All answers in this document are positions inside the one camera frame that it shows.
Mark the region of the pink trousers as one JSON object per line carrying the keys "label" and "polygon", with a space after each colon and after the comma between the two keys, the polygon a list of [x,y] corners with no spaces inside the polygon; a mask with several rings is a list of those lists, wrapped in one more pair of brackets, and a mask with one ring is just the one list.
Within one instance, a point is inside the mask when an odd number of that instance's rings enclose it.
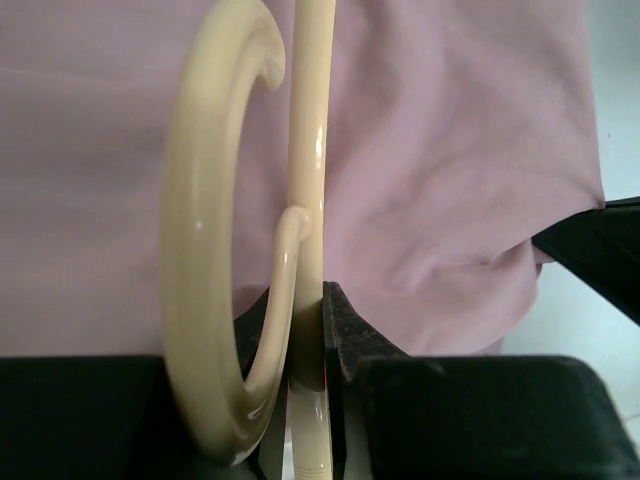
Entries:
{"label": "pink trousers", "polygon": [[[155,352],[163,146],[206,1],[1,5],[1,351]],[[341,1],[325,274],[404,351],[530,310],[539,231],[601,206],[581,1]]]}

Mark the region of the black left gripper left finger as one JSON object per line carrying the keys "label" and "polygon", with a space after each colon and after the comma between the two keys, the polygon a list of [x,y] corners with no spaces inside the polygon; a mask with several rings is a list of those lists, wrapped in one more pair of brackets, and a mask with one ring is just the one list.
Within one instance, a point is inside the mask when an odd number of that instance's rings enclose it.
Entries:
{"label": "black left gripper left finger", "polygon": [[283,448],[240,464],[208,459],[152,355],[4,357],[4,479],[279,479]]}

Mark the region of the beige wooden hanger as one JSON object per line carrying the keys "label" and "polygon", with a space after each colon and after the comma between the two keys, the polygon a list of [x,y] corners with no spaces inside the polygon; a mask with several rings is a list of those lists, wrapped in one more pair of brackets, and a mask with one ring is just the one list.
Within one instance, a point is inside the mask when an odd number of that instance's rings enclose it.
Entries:
{"label": "beige wooden hanger", "polygon": [[[326,133],[336,5],[299,1],[294,45],[260,1],[222,1],[189,51],[168,135],[160,281],[164,357],[200,449],[245,460],[289,383],[294,473],[333,475],[321,314]],[[232,317],[234,180],[251,89],[291,83],[288,193],[266,315],[248,375]]]}

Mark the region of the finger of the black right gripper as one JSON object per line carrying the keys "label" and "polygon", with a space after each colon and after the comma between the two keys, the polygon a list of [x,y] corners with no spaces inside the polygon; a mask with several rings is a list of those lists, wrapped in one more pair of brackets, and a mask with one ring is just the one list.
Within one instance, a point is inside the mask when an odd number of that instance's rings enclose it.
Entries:
{"label": "finger of the black right gripper", "polygon": [[639,199],[609,201],[533,237],[533,245],[639,322]]}

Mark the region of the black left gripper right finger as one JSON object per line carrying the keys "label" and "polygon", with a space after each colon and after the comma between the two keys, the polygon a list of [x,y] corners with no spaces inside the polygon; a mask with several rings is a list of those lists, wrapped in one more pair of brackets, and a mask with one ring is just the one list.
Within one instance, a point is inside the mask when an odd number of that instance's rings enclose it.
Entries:
{"label": "black left gripper right finger", "polygon": [[412,357],[323,287],[339,479],[627,479],[600,377],[567,356]]}

